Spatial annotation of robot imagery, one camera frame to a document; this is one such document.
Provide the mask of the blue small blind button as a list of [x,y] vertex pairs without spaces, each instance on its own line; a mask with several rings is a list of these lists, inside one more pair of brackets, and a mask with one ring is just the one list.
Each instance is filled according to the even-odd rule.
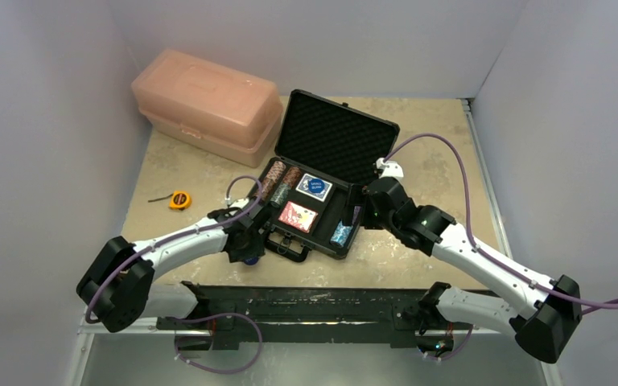
[[310,179],[307,183],[307,189],[312,194],[321,194],[325,190],[325,182],[322,179]]

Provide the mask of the black poker carrying case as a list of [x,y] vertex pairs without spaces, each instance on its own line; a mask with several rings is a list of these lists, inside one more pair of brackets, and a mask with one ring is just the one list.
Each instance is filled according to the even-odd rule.
[[[303,262],[311,252],[344,259],[358,228],[353,227],[347,244],[338,248],[330,238],[340,222],[350,184],[366,185],[377,178],[374,164],[385,157],[398,138],[398,124],[330,101],[314,93],[295,89],[290,93],[274,156],[265,165],[261,178],[275,161],[299,167],[333,184],[324,202],[291,188],[286,202],[275,208],[269,199],[262,201],[271,216],[266,225],[265,252],[277,253],[293,262]],[[288,201],[318,212],[309,233],[300,232],[278,220]]]

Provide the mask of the green dark chip stack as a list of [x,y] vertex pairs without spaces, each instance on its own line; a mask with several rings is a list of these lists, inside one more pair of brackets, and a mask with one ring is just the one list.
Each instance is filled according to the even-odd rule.
[[290,185],[286,183],[280,183],[276,191],[270,197],[269,204],[272,207],[280,208],[286,202],[286,197],[288,196],[290,190]]

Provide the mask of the orange brown chip stack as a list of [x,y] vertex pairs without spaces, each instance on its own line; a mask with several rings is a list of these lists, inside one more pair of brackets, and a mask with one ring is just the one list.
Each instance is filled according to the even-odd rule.
[[281,161],[275,161],[270,169],[264,176],[262,180],[262,189],[259,194],[259,197],[262,201],[268,200],[271,192],[274,189],[274,186],[277,184],[278,180],[282,177],[284,170],[286,169],[286,165]]

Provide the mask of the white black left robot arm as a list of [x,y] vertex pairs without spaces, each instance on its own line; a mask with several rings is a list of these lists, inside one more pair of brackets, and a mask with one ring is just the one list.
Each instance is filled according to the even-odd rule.
[[201,257],[225,253],[241,262],[264,253],[262,228],[271,210],[239,199],[209,212],[192,225],[147,240],[108,240],[76,286],[85,303],[84,320],[111,332],[143,318],[178,319],[186,328],[205,324],[208,308],[189,284],[158,285],[156,280]]

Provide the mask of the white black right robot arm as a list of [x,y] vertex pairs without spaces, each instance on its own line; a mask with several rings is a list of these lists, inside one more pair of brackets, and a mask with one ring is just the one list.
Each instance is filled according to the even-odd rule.
[[455,266],[493,292],[480,295],[436,283],[419,307],[426,325],[473,324],[514,338],[544,363],[558,361],[583,318],[574,279],[553,279],[512,261],[471,236],[445,211],[416,205],[393,177],[351,185],[344,219],[354,211],[364,228],[386,230],[407,248]]

